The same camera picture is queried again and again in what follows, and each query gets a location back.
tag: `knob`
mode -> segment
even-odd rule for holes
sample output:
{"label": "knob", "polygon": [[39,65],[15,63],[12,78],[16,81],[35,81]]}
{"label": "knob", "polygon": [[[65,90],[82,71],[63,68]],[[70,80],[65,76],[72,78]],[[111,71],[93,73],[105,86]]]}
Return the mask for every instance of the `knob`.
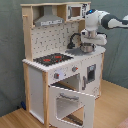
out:
{"label": "knob", "polygon": [[54,74],[54,78],[55,78],[55,79],[59,79],[59,74],[58,74],[58,73],[55,73],[55,74]]}
{"label": "knob", "polygon": [[73,67],[72,71],[75,72],[78,68],[77,67]]}

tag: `toy kitchen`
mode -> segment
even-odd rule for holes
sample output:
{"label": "toy kitchen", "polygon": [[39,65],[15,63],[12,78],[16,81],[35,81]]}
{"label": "toy kitchen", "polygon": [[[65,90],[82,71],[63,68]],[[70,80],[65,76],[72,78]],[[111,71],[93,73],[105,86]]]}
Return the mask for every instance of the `toy kitchen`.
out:
{"label": "toy kitchen", "polygon": [[[90,4],[21,5],[26,108],[45,128],[93,128],[105,49],[83,41]],[[82,123],[72,115],[81,108]]]}

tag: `cabinet door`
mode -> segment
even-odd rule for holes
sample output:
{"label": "cabinet door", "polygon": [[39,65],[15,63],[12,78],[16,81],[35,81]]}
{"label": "cabinet door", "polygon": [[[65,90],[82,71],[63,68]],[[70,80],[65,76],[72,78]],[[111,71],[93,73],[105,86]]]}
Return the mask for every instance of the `cabinet door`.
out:
{"label": "cabinet door", "polygon": [[[52,126],[58,128],[93,128],[94,106],[94,96],[55,86],[49,87],[49,120]],[[80,107],[84,107],[83,126],[62,120]]]}

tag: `oven door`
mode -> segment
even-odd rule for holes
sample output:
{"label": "oven door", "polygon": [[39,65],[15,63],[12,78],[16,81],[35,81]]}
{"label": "oven door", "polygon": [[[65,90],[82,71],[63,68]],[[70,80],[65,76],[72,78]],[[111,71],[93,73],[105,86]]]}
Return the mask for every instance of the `oven door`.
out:
{"label": "oven door", "polygon": [[82,4],[67,5],[67,21],[82,19]]}
{"label": "oven door", "polygon": [[[49,87],[49,121],[58,128],[93,128],[95,97],[84,93]],[[63,120],[74,111],[84,108],[83,123],[77,125]]]}

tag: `door handle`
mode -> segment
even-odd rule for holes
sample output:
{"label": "door handle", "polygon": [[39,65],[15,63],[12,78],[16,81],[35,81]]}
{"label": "door handle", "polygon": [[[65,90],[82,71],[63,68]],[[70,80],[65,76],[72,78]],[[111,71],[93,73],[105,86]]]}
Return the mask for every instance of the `door handle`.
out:
{"label": "door handle", "polygon": [[82,87],[82,90],[85,90],[85,88],[86,88],[86,77],[85,76],[83,76],[83,80],[84,80],[84,87]]}
{"label": "door handle", "polygon": [[70,15],[68,16],[68,19],[71,19],[71,17],[72,17],[72,7],[68,6],[68,10],[70,11]]}
{"label": "door handle", "polygon": [[79,97],[76,96],[67,96],[64,93],[60,93],[60,96],[69,100],[79,100]]}

